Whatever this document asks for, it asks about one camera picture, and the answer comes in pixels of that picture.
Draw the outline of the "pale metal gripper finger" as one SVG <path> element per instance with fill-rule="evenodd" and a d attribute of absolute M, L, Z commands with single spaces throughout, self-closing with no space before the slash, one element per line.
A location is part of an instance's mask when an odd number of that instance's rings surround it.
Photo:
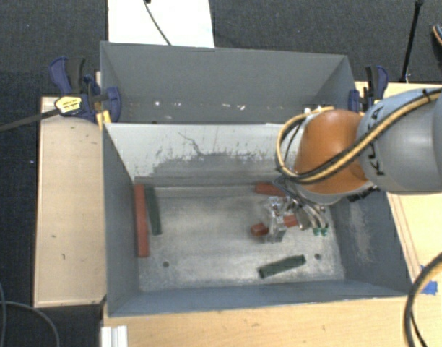
<path fill-rule="evenodd" d="M 286 225 L 269 225 L 267 229 L 268 231 L 264 238 L 264 241 L 267 243 L 280 243 L 287 233 Z"/>
<path fill-rule="evenodd" d="M 285 203 L 284 197 L 268 197 L 263 204 L 264 217 L 267 220 L 282 218 L 285 215 Z"/>

